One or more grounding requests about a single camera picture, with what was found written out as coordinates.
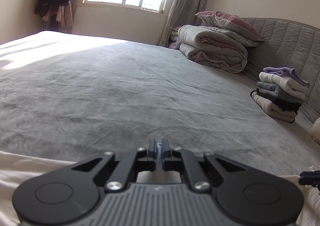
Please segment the white long-sleeve garment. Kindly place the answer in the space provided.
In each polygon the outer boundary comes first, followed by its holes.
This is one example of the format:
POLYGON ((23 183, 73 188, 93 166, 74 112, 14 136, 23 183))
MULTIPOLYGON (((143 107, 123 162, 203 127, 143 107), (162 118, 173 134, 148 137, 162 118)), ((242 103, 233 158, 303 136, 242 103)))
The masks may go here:
MULTIPOLYGON (((74 163, 1 151, 1 225, 20 223, 11 199, 21 183, 74 163)), ((300 185, 299 175, 281 175, 281 178, 295 184, 304 196, 304 207, 296 225, 319 225, 319 190, 308 185, 300 185)))

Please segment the folded black garment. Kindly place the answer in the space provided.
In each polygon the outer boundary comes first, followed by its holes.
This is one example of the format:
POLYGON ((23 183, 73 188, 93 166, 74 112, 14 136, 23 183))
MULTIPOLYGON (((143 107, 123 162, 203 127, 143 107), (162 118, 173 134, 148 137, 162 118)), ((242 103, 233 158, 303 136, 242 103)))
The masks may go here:
POLYGON ((279 98, 275 91, 269 91, 262 88, 257 88, 257 95, 272 101, 275 105, 277 105, 282 111, 293 111, 298 113, 298 110, 303 105, 302 102, 291 102, 284 99, 279 98))

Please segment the folded beige garment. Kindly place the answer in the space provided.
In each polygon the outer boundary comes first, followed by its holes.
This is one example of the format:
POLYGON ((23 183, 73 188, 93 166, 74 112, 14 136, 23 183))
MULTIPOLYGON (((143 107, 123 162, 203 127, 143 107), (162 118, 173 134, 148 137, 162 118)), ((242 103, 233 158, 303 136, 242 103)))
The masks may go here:
POLYGON ((286 121, 288 123, 292 123, 295 121, 297 114, 294 111, 283 111, 272 101, 259 96, 257 94, 257 91, 252 91, 250 93, 250 96, 268 116, 286 121))

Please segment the folded cream sweater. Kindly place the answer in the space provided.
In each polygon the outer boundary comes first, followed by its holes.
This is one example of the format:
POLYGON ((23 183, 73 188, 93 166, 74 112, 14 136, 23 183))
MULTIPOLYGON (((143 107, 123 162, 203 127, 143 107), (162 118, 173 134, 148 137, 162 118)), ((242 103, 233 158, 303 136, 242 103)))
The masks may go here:
POLYGON ((305 93, 308 91, 308 88, 293 80, 291 77, 260 72, 259 79, 262 82, 277 84, 287 94, 300 100, 305 100, 305 93))

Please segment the grey plush bed blanket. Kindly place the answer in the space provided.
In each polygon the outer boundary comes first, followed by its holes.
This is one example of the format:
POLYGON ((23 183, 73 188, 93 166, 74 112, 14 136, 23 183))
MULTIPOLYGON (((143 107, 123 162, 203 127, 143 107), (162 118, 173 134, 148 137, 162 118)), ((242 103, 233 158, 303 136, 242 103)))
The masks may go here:
POLYGON ((1 150, 79 161, 167 139, 276 175, 319 167, 311 121, 269 117, 253 89, 176 50, 39 32, 1 45, 1 150))

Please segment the folded grey garment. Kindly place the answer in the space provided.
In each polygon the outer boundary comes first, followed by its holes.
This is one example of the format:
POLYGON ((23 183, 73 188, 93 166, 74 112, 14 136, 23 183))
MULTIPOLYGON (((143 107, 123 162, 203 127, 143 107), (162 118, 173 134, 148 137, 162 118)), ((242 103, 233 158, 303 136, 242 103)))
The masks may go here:
POLYGON ((304 102, 304 99, 299 99, 297 97, 294 97, 288 94, 277 84, 259 81, 257 82, 257 87, 260 93, 268 95, 269 97, 281 99, 283 101, 287 101, 295 104, 303 104, 304 102))

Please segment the folded lilac garment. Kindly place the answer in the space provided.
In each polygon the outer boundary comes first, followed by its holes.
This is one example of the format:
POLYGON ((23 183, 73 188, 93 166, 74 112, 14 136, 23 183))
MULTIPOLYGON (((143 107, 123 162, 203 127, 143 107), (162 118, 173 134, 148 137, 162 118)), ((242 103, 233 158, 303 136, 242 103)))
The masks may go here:
POLYGON ((276 74, 278 76, 282 76, 282 77, 290 77, 293 80, 295 80, 296 82, 300 83, 301 85, 309 88, 310 87, 310 83, 303 80, 298 73, 296 72, 296 70, 294 68, 289 68, 289 67, 265 67, 263 68, 263 71, 265 73, 269 73, 269 74, 276 74))

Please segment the folded grey pink quilt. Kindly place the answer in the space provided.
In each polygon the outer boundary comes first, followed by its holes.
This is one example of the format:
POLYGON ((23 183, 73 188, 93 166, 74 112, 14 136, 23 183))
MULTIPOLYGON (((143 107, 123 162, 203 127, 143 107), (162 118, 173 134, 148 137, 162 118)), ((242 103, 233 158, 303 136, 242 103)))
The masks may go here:
POLYGON ((247 65, 244 45, 212 27, 184 25, 178 36, 180 51, 193 62, 229 73, 240 73, 247 65))

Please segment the grey quilted headboard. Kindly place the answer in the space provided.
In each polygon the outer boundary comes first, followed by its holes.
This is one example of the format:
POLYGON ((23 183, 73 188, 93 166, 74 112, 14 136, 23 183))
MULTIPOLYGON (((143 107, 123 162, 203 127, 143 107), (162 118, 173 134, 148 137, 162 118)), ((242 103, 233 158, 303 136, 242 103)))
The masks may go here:
POLYGON ((314 123, 319 118, 319 29, 304 23, 247 17, 264 41, 249 48, 248 62, 242 71, 257 82, 265 67, 290 67, 310 83, 301 113, 314 123))

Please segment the pink grey pillow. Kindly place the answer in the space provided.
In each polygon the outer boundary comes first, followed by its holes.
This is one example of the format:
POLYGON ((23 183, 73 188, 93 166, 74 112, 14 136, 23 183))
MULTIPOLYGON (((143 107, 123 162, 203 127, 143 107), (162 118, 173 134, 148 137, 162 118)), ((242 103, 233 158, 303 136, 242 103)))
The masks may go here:
POLYGON ((227 35, 244 45, 256 47, 263 37, 249 23, 241 18, 221 11, 202 11, 195 14, 207 29, 227 35))

